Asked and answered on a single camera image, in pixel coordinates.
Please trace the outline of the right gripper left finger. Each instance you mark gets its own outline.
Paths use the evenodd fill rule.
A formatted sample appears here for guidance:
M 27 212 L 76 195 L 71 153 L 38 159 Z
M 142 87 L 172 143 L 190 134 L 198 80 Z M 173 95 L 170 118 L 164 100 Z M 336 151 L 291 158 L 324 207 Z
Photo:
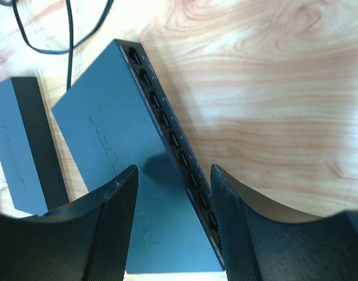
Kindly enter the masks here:
M 0 214 L 0 280 L 123 280 L 137 191 L 130 165 L 44 215 Z

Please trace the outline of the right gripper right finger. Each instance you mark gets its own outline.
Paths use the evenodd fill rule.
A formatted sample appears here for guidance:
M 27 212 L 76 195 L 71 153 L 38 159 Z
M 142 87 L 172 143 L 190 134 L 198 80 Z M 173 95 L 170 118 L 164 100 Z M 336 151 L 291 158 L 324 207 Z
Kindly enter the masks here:
M 358 210 L 318 217 L 219 165 L 210 178 L 228 280 L 358 280 Z

